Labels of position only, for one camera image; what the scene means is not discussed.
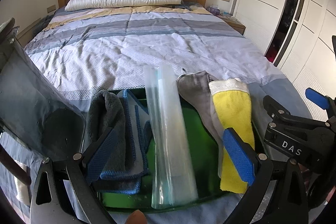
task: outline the blue gripper pad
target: blue gripper pad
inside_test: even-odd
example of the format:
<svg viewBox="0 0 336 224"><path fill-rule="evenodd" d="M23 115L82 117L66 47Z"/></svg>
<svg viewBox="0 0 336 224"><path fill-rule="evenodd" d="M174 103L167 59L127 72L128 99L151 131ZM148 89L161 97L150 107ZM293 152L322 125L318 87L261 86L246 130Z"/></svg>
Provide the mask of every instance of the blue gripper pad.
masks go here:
<svg viewBox="0 0 336 224"><path fill-rule="evenodd" d="M308 88L306 89L305 95L308 100L312 101L315 105L319 106L320 108L324 110L327 110L329 108L328 99L321 93L318 93L317 91Z"/></svg>
<svg viewBox="0 0 336 224"><path fill-rule="evenodd" d="M225 129L223 132L223 145L229 154L236 170L242 181L246 181L248 186L251 186L255 180L254 165L239 144L237 138L243 141L236 132L232 132L232 129Z"/></svg>
<svg viewBox="0 0 336 224"><path fill-rule="evenodd" d="M109 129L110 133L106 136L95 153L92 155L87 164L85 179L90 185L93 181L98 180L105 164L116 146L116 134L114 129Z"/></svg>

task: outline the yellow cloth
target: yellow cloth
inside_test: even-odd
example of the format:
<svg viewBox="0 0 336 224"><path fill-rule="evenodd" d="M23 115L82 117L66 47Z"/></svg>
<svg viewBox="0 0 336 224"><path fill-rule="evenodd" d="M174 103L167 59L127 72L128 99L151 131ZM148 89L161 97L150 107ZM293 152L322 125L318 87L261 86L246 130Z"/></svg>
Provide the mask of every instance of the yellow cloth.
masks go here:
<svg viewBox="0 0 336 224"><path fill-rule="evenodd" d="M215 92L213 92L214 89L211 88L211 83L213 82L210 82L209 87L213 103L223 128L226 129L232 127L241 139L244 142L249 143L254 149L254 135L251 125L251 98L244 83L239 82L239 85L245 85L245 91L232 87L232 81L234 80L235 79L227 80L231 81L231 85L229 85L225 91L219 91L217 88ZM241 180L225 148L222 162L220 188L223 191L230 191L239 194L245 193L247 189L247 182Z"/></svg>

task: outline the metal screw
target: metal screw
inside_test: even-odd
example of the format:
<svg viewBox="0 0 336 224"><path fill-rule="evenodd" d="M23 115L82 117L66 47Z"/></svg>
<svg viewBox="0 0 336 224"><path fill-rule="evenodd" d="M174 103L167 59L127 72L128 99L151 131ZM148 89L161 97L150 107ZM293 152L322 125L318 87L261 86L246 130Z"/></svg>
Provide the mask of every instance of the metal screw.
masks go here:
<svg viewBox="0 0 336 224"><path fill-rule="evenodd" d="M48 162L49 162L49 158L45 158L43 161L42 161L42 163L44 163L44 164L47 164Z"/></svg>
<svg viewBox="0 0 336 224"><path fill-rule="evenodd" d="M260 158L261 160L266 160L267 156L265 154L259 154L258 158Z"/></svg>
<svg viewBox="0 0 336 224"><path fill-rule="evenodd" d="M72 157L74 160L80 160L82 157L82 154L81 153L76 153L74 154L74 156Z"/></svg>

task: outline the green tray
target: green tray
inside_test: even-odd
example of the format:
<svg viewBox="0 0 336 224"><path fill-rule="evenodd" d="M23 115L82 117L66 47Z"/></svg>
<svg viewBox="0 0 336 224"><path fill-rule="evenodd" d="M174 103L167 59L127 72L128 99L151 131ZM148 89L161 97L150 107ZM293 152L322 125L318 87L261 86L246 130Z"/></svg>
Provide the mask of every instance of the green tray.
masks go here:
<svg viewBox="0 0 336 224"><path fill-rule="evenodd" d="M132 92L144 106L147 106L145 89L133 89ZM180 99L199 199L184 206L159 210L151 207L152 175L155 172L155 143L152 139L146 154L150 173L142 177L140 192L135 195L99 194L100 201L109 212L127 213L135 209L140 209L142 212L147 213L174 211L214 200L228 194L228 192L224 192L219 188L221 180L217 173L217 143L203 126L196 109L182 98ZM256 134L256 131L254 133L256 137L256 151L263 153L263 146L261 145L259 135Z"/></svg>

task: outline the wooden nightstand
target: wooden nightstand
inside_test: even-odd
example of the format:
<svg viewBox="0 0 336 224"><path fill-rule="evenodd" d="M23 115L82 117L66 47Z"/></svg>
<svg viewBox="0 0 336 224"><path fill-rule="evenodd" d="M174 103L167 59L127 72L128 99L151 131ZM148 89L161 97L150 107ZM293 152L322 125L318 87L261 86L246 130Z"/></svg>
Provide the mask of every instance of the wooden nightstand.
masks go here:
<svg viewBox="0 0 336 224"><path fill-rule="evenodd" d="M244 34L246 27L236 20L234 17L225 18L222 15L216 15L221 20L225 21L228 25L230 25L234 30L239 32L240 34Z"/></svg>

